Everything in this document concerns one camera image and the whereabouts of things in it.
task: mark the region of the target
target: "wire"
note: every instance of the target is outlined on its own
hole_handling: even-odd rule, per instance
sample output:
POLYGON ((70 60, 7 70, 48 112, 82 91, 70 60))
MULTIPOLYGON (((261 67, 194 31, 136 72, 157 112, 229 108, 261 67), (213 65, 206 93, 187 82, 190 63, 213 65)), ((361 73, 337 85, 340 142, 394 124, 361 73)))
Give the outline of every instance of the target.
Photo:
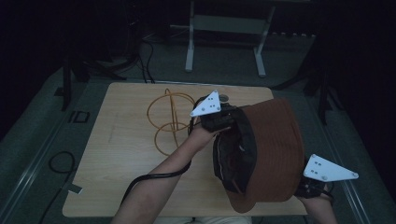
POLYGON ((339 110, 345 110, 339 103, 338 100, 335 99, 335 96, 332 94, 331 91, 328 91, 329 96, 332 98, 332 101, 334 102, 335 106, 339 109, 339 110))
POLYGON ((58 198, 58 195, 61 193, 61 191, 63 189, 65 189, 66 184, 69 181, 70 176, 77 170, 76 167, 76 159, 74 157, 74 155, 71 152, 68 151, 61 151, 56 153, 55 155, 53 155, 50 159, 49 159, 49 168, 51 169, 52 172, 56 173, 56 174, 67 174, 66 178, 64 179, 64 184, 58 189, 58 191, 55 193, 55 195, 52 197, 52 199, 50 200, 49 204, 47 205, 46 210, 44 211, 43 215, 41 216, 40 220, 38 221, 38 223, 43 223, 44 218, 46 217, 48 211, 50 210, 50 208, 52 207, 53 203, 55 202, 55 200, 58 198), (54 166, 52 165, 53 160, 62 155, 62 154, 66 154, 71 158, 71 164, 70 164, 70 169, 69 170, 57 170, 54 168, 54 166))
POLYGON ((151 57, 154 53, 154 47, 149 42, 147 42, 145 40, 143 40, 142 43, 149 45, 151 48, 150 54, 148 56, 148 61, 146 63, 146 67, 144 67, 144 68, 145 68, 146 72, 148 73, 148 78, 150 79, 151 83, 155 83, 154 78, 152 78, 151 73, 149 71, 149 62, 151 61, 151 57))
POLYGON ((139 65, 137 67, 139 67, 142 70, 142 77, 145 80, 145 83, 148 83, 148 80, 146 79, 146 75, 145 75, 145 70, 144 70, 144 65, 143 65, 143 61, 142 58, 140 57, 140 54, 137 56, 138 57, 138 61, 141 64, 141 67, 139 67, 139 65))
POLYGON ((122 197, 121 204, 125 201, 126 197, 128 196, 129 192, 134 188, 134 186, 139 183, 142 180, 148 180, 148 179, 162 179, 162 178, 170 178, 178 175, 184 174, 186 171, 189 170, 191 165, 191 161, 187 163, 186 166, 184 166, 181 170, 169 173, 169 174, 153 174, 153 175, 141 175, 138 178, 136 178, 132 183, 129 185, 128 189, 125 191, 124 196, 122 197))
POLYGON ((329 193, 331 193, 333 190, 334 190, 334 187, 335 187, 335 184, 334 184, 334 182, 331 182, 332 183, 332 186, 329 188, 329 193))
POLYGON ((194 100, 193 100, 192 97, 189 96, 188 94, 183 93, 183 92, 171 92, 169 89, 166 89, 164 95, 162 95, 162 96, 160 96, 160 97, 157 97, 156 99, 154 99, 154 100, 149 104, 148 110, 147 110, 147 112, 146 112, 146 116, 148 117, 148 121, 151 123, 152 126, 154 126, 154 127, 156 127, 156 128, 158 129, 157 132, 156 132, 155 135, 154 135, 154 144, 155 144, 155 147, 156 147, 163 155, 165 155, 165 156, 169 156, 169 154, 165 153, 164 151, 162 151, 162 150, 158 147, 158 144, 157 144, 157 136, 158 136, 158 133, 159 133, 160 131, 172 132, 172 135, 174 136, 175 143, 176 143, 176 145, 177 145, 177 147, 178 147, 178 142, 177 142, 177 138, 176 138, 176 132, 178 132, 178 131, 180 131, 180 130, 183 130, 183 129, 185 129, 185 128, 187 128, 187 127, 189 126, 188 124, 185 124, 185 123, 182 123, 182 122, 179 122, 179 121, 178 121, 178 118, 177 118, 177 110, 176 110, 176 104, 175 104, 174 96, 182 97, 182 98, 184 98, 184 99, 190 101, 190 103, 192 103, 192 104, 194 105, 194 100), (157 101, 159 101, 160 99, 162 99, 162 98, 164 98, 164 97, 169 97, 169 100, 170 100, 171 113, 172 113, 172 122, 168 122, 168 123, 165 123, 165 124, 162 125, 162 126, 159 126, 159 125, 155 124, 155 123, 151 120, 151 117, 150 117, 150 115, 149 115, 149 111, 150 111, 151 107, 152 107, 157 101), (171 129, 170 129, 170 130, 166 130, 166 129, 165 129, 166 126, 170 126, 171 129))
POLYGON ((184 223, 184 224, 201 223, 200 221, 195 222, 195 219, 196 219, 196 217, 192 217, 192 218, 191 218, 191 221, 188 221, 188 222, 186 222, 186 223, 184 223))
POLYGON ((304 219, 304 223, 308 224, 308 219, 306 218, 306 216, 303 216, 303 219, 304 219))
MULTIPOLYGON (((176 37, 178 35, 183 35, 183 34, 187 33, 189 30, 190 30, 190 28, 184 29, 184 30, 182 30, 180 32, 177 32, 177 33, 173 34, 173 35, 169 35, 169 38, 173 38, 173 37, 176 37)), ((149 35, 146 35, 142 39, 144 41, 149 42, 149 43, 163 43, 163 42, 166 41, 164 38, 162 38, 160 36, 157 36, 157 33, 151 33, 149 35)))
POLYGON ((125 67, 123 70, 117 71, 116 74, 117 74, 117 75, 120 75, 120 74, 122 74, 122 73, 124 73, 124 72, 126 72, 126 71, 128 71, 128 70, 131 70, 133 67, 136 66, 137 62, 138 62, 138 57, 136 57, 136 58, 134 59, 134 62, 131 63, 129 66, 125 67))
POLYGON ((260 218, 260 221, 258 222, 259 224, 262 224, 262 221, 264 220, 264 217, 260 218))

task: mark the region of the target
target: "floor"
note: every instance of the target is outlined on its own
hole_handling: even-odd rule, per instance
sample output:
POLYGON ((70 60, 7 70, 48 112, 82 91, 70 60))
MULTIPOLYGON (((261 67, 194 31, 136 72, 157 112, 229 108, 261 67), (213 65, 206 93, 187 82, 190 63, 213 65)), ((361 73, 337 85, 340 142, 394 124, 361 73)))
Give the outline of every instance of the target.
MULTIPOLYGON (((198 35, 191 73, 184 71, 187 42, 184 30, 164 42, 155 35, 145 38, 141 57, 157 83, 204 83, 235 86, 271 87, 296 75, 314 41, 314 37, 270 35, 262 53, 267 77, 258 77, 248 40, 243 45, 221 41, 212 33, 198 35)), ((141 65, 120 71, 127 82, 143 82, 141 65)), ((64 112, 62 97, 53 93, 62 86, 62 70, 53 74, 0 145, 1 223, 39 223, 51 199, 64 184, 66 175, 51 171, 48 163, 58 152, 73 153, 78 164, 100 110, 108 77, 92 71, 88 83, 72 83, 72 102, 64 112), (87 123, 69 122, 73 111, 90 112, 87 123)), ((318 97, 305 96, 306 80, 275 97, 290 101, 303 134, 306 154, 316 153, 360 174, 357 180, 334 183, 333 208, 340 223, 392 223, 396 206, 389 197, 348 115, 329 99, 327 125, 317 115, 318 97)), ((56 169, 68 170, 70 157, 52 161, 56 169)), ((64 217, 62 207, 67 196, 61 190, 49 207, 42 223, 108 223, 111 217, 64 217)), ((308 217, 254 217, 254 223, 312 223, 308 217)))

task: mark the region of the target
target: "metal stand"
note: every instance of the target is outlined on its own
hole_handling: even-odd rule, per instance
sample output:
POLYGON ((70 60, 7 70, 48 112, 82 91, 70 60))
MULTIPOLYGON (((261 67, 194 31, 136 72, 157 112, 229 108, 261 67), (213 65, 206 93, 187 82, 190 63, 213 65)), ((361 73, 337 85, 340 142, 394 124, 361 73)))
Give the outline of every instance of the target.
POLYGON ((273 18, 275 7, 271 7, 270 13, 266 20, 243 19, 220 16, 206 16, 194 14, 194 1, 191 0, 190 6, 190 37, 187 49, 186 72, 192 71, 194 58, 194 30, 207 30, 219 32, 233 32, 241 34, 261 35, 259 45, 253 49, 256 58, 257 70, 259 77, 265 77, 264 64, 262 62, 262 48, 268 35, 271 19, 273 18))

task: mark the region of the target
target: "white triangle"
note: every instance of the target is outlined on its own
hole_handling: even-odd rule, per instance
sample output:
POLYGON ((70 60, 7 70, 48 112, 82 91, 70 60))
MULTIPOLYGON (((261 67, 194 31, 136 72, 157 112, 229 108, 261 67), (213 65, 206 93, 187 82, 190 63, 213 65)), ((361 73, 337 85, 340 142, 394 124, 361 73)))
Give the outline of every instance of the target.
POLYGON ((220 112, 220 99, 218 91, 212 91, 192 112, 190 116, 197 117, 220 112))
POLYGON ((309 159, 304 170, 304 176, 323 182, 359 178, 357 173, 332 163, 331 161, 327 161, 315 154, 309 159))

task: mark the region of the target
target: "wooden table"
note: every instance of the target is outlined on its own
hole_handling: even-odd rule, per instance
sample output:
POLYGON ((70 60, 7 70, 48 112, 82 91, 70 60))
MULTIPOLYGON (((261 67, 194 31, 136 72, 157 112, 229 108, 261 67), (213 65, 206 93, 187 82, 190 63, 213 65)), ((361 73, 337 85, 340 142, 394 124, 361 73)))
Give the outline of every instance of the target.
MULTIPOLYGON (((81 159, 73 184, 80 194, 68 193, 64 203, 67 217, 112 217, 133 179, 147 174, 165 159, 154 145, 157 128, 149 123, 147 109, 157 97, 183 92, 194 100, 213 90, 226 94, 231 105, 252 105, 273 98, 267 88, 209 85, 113 83, 109 86, 99 115, 81 159)), ((179 122, 188 123, 192 104, 174 97, 179 122)), ((152 121, 159 126, 172 121, 170 100, 163 97, 150 109, 152 121)), ((176 133, 178 142, 187 130, 176 133)), ((159 132, 158 145, 171 153, 176 148, 170 132, 159 132)), ((257 203, 244 215, 305 215, 303 205, 292 197, 284 203, 257 203)), ((214 176, 212 144, 198 153, 191 168, 180 179, 162 210, 161 217, 240 216, 230 206, 221 182, 214 176)))

